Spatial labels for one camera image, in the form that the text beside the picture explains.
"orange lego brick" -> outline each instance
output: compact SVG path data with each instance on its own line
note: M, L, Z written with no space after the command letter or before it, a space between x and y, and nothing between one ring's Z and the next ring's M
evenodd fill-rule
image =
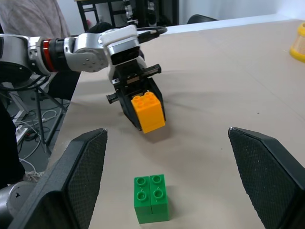
M140 121L143 133L165 126L163 110L159 99L152 92L135 96L132 105Z

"robotic arm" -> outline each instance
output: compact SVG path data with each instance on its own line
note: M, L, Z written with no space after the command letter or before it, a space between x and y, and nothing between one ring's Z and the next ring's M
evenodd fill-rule
M161 73L157 64L146 68L140 43L159 37L165 27L141 28L149 30L140 35L134 25L103 33L83 33L78 37L45 39L0 34L0 83L27 81L32 73L50 75L54 72L76 71L94 73L109 67L109 80L115 93L108 95L109 103L120 101L129 120L142 130L131 100L145 92L153 92L161 102L162 94L152 78Z

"beige tabletop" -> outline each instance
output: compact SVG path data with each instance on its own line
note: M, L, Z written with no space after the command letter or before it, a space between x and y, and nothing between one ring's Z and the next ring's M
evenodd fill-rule
M163 35L142 45L166 126L139 132L123 115L107 71L82 73L49 166L80 134L108 128L91 229L263 229L227 137L230 126L277 138L305 165L305 64L289 46L300 21ZM133 178L165 174L171 220L139 225Z

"black mesh panel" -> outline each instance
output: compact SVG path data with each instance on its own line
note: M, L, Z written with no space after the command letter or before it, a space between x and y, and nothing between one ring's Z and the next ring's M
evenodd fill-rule
M87 143L67 186L66 193L81 229L89 227L99 194L106 141L107 135L101 133Z
M267 148L238 131L229 134L243 186L266 229L277 229L298 187Z

